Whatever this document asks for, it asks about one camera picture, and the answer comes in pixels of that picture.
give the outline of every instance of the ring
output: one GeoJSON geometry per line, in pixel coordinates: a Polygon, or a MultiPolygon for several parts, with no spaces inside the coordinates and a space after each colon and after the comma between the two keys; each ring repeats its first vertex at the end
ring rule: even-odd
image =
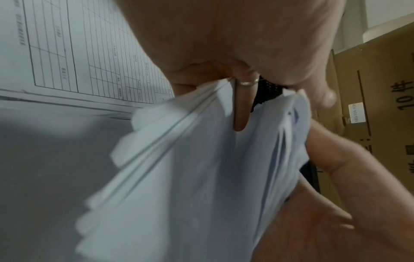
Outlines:
{"type": "Polygon", "coordinates": [[[259,79],[254,80],[253,82],[242,82],[238,79],[236,79],[236,84],[242,85],[242,86],[254,86],[259,82],[259,79]]]}

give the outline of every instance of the hand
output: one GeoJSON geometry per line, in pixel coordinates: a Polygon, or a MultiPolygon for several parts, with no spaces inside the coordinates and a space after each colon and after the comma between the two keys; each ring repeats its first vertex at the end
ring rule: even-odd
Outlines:
{"type": "MultiPolygon", "coordinates": [[[[235,77],[304,89],[314,107],[335,95],[325,81],[345,0],[117,0],[141,46],[176,96],[235,77]]],[[[234,129],[244,129],[256,95],[236,86],[234,129]]]]}
{"type": "Polygon", "coordinates": [[[306,147],[350,214],[302,178],[252,262],[413,261],[413,196],[367,150],[316,122],[306,147]]]}

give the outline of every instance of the fingernail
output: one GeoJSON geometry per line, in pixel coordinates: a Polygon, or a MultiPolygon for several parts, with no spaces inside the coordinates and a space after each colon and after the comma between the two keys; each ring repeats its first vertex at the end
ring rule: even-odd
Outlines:
{"type": "Polygon", "coordinates": [[[336,103],[336,94],[334,91],[329,90],[328,92],[325,93],[325,95],[323,96],[323,101],[322,101],[322,105],[324,107],[331,107],[336,103]]]}

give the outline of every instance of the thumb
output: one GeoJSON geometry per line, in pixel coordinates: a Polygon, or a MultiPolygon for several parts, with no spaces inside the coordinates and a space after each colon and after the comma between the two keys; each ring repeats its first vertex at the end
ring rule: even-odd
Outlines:
{"type": "Polygon", "coordinates": [[[308,78],[291,87],[296,91],[305,90],[313,109],[331,107],[336,102],[336,94],[326,82],[326,63],[321,63],[308,78]]]}

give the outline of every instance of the printed form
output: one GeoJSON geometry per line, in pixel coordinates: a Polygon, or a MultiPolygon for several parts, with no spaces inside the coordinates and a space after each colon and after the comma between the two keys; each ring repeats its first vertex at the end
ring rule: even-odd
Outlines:
{"type": "Polygon", "coordinates": [[[0,96],[125,112],[173,97],[112,0],[0,7],[0,96]]]}

